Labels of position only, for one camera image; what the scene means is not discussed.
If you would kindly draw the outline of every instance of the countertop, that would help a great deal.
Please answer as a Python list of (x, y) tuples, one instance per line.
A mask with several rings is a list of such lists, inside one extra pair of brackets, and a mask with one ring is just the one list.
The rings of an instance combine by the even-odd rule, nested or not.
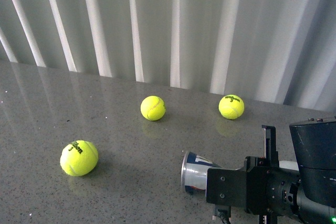
[[(140, 113), (150, 95), (165, 101), (159, 121)], [(242, 97), (245, 112), (231, 121), (218, 111), (222, 97), (0, 61), (0, 223), (220, 223), (205, 194), (181, 190), (186, 151), (240, 168), (263, 155), (265, 124), (276, 127), (279, 159), (295, 161), (288, 125), (334, 116)], [(75, 140), (99, 152), (82, 177), (59, 164)], [(233, 208), (238, 223), (258, 217)]]

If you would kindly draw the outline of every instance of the yellow tennis ball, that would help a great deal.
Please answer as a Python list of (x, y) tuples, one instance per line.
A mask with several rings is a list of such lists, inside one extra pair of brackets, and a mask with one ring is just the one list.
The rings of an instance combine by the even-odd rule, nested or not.
[(141, 114), (150, 121), (156, 121), (166, 112), (164, 101), (154, 95), (145, 98), (140, 106)]
[(234, 94), (224, 96), (219, 102), (219, 111), (227, 119), (236, 119), (244, 112), (243, 100)]
[(71, 176), (82, 176), (94, 169), (98, 162), (98, 151), (94, 144), (77, 140), (68, 144), (62, 151), (60, 164)]

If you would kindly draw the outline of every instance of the white curtain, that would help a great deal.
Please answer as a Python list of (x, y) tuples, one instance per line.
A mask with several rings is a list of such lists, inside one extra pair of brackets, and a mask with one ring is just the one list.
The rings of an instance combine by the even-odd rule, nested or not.
[(0, 0), (0, 59), (336, 112), (336, 0)]

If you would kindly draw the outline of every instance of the black metal bracket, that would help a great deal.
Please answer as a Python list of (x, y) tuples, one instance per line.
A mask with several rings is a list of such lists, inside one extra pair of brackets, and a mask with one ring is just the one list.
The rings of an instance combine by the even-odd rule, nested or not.
[(266, 187), (272, 168), (279, 167), (276, 151), (276, 129), (263, 125), (265, 130), (264, 157), (245, 158), (238, 170), (209, 168), (207, 171), (206, 201), (220, 206), (244, 208), (259, 215), (259, 224), (277, 224), (277, 214), (268, 205)]

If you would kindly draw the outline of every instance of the black cylindrical motor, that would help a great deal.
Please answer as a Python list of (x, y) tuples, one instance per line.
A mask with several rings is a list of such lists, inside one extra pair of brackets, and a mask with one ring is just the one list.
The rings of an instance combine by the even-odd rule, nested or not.
[(306, 197), (336, 207), (336, 117), (309, 119), (289, 128)]

